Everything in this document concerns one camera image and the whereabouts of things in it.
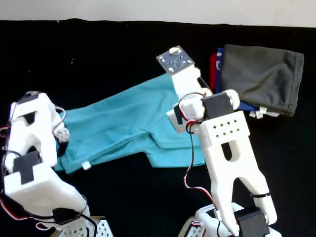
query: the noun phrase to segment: circuit board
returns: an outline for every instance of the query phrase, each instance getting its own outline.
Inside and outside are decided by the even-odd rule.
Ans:
[[[171,75],[194,64],[194,61],[180,46],[173,47],[156,58],[163,69]]]

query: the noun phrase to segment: perforated plate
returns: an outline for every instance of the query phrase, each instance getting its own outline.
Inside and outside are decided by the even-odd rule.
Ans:
[[[66,229],[63,230],[59,237],[88,237],[88,231],[86,227],[82,226],[77,229]]]
[[[106,220],[101,220],[98,224],[97,237],[113,237],[110,226]]]
[[[186,235],[186,237],[201,237],[203,234],[203,228],[202,227],[194,227],[190,226],[189,231]]]
[[[60,233],[59,237],[92,237],[93,232],[94,232],[93,226],[82,226],[76,229],[63,230]],[[110,226],[106,220],[100,220],[97,226],[96,236],[97,237],[113,237]]]

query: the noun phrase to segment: gray cloth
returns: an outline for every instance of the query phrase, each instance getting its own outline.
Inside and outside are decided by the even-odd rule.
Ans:
[[[293,116],[302,79],[304,55],[284,49],[227,44],[221,69],[223,90],[270,112]]]

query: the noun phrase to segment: red fabric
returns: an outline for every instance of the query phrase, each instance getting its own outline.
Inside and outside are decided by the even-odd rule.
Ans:
[[[212,53],[212,55],[209,57],[209,61],[210,61],[209,85],[213,93],[215,92],[215,85],[216,85],[216,59],[217,59],[216,53]]]

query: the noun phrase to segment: white wall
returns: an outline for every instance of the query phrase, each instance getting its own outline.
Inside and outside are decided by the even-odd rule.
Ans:
[[[316,27],[316,0],[0,0],[0,20],[151,20]]]

